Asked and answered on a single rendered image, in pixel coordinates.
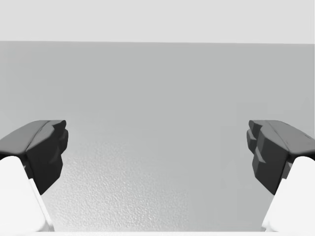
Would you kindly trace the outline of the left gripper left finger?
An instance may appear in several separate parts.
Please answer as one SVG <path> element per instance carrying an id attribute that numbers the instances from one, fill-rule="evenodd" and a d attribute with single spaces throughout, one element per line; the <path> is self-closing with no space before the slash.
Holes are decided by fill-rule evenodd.
<path id="1" fill-rule="evenodd" d="M 32 121 L 0 139 L 0 232 L 53 232 L 42 200 L 60 177 L 65 120 Z"/>

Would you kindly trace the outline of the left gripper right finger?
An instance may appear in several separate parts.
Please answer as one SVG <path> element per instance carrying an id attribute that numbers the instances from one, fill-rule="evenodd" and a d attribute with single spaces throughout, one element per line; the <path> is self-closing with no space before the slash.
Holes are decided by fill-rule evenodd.
<path id="1" fill-rule="evenodd" d="M 255 178 L 273 200 L 267 232 L 315 232 L 315 139 L 278 120 L 250 120 L 247 143 Z"/>

